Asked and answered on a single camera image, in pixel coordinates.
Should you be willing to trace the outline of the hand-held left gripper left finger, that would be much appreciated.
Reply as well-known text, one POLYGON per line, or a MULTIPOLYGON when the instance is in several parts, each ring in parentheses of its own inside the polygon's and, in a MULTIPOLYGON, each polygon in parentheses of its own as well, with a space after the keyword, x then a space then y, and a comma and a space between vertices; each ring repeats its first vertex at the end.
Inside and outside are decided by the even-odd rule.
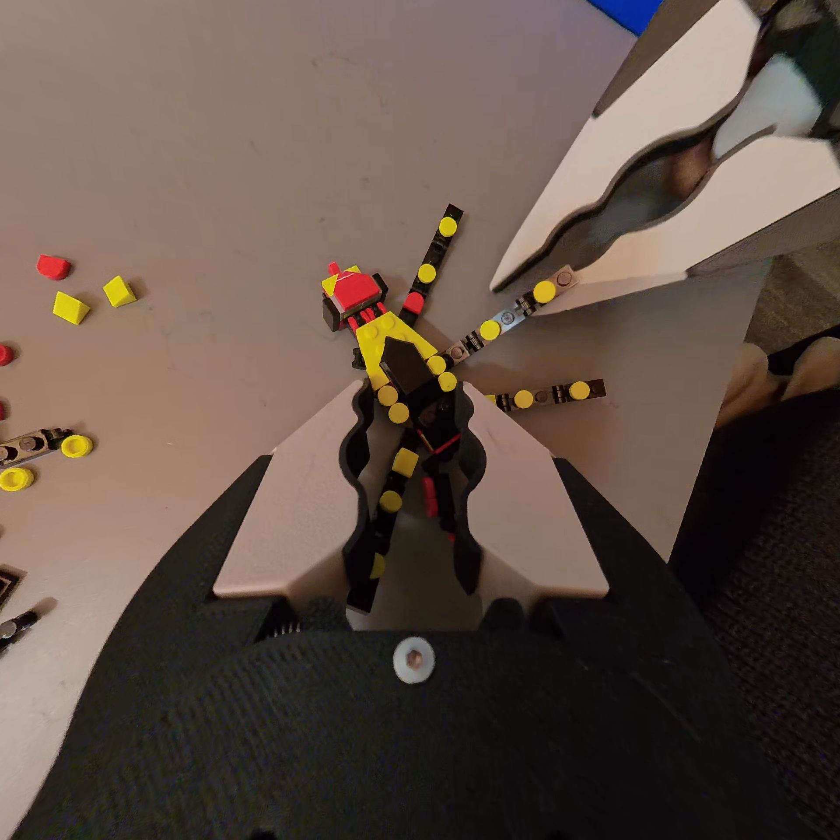
POLYGON ((353 381, 272 451, 215 583, 220 598, 345 601, 374 568, 360 475, 370 459, 369 380, 353 381))

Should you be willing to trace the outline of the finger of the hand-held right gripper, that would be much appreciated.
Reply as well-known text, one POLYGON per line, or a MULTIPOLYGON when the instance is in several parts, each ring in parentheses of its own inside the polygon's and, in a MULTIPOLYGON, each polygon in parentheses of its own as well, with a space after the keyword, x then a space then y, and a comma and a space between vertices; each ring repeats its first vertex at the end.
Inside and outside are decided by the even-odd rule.
POLYGON ((511 283, 562 223, 592 210, 643 153, 700 129, 735 100, 759 31, 759 18, 745 2, 717 2, 590 117, 510 242, 490 290, 511 283))
MULTIPOLYGON (((568 311, 684 280, 693 266, 837 190, 834 153, 827 140, 812 137, 828 104, 818 85, 823 76, 829 88, 837 87, 838 56, 821 59, 813 70, 794 56, 768 58, 713 130, 710 166, 695 187, 666 213, 608 237, 597 259, 572 269, 579 283, 539 312, 568 311)), ((660 143, 692 141, 711 129, 709 120, 660 143)), ((599 214, 623 175, 655 147, 631 163, 592 210, 562 223, 532 257, 532 266, 548 258, 564 224, 599 214)))

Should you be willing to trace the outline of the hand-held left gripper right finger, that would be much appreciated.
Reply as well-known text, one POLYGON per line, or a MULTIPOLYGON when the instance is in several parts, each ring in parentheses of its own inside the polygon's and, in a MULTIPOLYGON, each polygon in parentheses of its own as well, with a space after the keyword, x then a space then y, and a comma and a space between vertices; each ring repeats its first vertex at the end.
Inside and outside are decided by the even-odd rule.
POLYGON ((603 598, 608 583, 552 454, 473 385, 455 398, 455 576, 481 601, 603 598))

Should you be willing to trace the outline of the black yellow red lego model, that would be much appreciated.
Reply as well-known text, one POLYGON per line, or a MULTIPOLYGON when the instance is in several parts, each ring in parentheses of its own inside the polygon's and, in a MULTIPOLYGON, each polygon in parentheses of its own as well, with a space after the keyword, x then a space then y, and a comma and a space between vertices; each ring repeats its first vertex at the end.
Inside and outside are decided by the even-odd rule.
POLYGON ((329 264, 322 282, 324 319, 332 332, 349 330, 356 342, 353 368, 362 371, 378 403, 394 425, 402 428, 392 467, 384 478, 364 547, 371 553, 370 579, 351 589, 348 606, 368 613, 374 603, 392 534, 403 506, 406 487, 422 470, 426 514, 435 518, 450 541, 455 540, 456 506, 449 464, 460 447, 455 425, 454 368, 490 342, 530 319, 555 298, 573 289, 579 278, 569 266, 539 281, 503 311, 446 350, 437 350, 417 330, 438 275, 463 217, 449 204, 399 312, 385 305, 388 287, 380 274, 360 267, 329 264))

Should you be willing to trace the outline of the pile of loose lego pieces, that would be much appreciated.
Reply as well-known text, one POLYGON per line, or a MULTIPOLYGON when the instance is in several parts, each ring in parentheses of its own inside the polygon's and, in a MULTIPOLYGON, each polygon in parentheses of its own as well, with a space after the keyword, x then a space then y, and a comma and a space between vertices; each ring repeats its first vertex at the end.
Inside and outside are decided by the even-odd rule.
MULTIPOLYGON (((19 492, 35 483, 35 472, 29 466, 37 458, 59 452, 69 459, 89 456, 95 444, 92 438, 61 427, 41 428, 34 432, 3 440, 1 443, 1 490, 19 492)), ((53 608, 55 603, 43 601, 1 624, 1 653, 27 635, 53 608)))

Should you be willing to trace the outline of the blue plastic bin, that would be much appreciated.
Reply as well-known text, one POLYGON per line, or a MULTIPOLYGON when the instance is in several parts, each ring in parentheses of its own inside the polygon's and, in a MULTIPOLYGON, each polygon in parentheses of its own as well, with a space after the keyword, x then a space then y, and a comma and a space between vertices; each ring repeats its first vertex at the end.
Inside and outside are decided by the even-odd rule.
POLYGON ((616 22, 635 37, 641 36, 664 1, 602 1, 587 3, 616 22))

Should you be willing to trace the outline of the person's black knit clothing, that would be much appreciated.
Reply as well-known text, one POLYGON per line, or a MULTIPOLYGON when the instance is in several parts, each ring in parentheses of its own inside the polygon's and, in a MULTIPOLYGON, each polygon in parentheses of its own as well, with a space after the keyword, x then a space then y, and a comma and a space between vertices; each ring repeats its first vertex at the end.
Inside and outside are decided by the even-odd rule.
POLYGON ((669 566, 808 838, 839 838, 839 393, 712 435, 669 566))

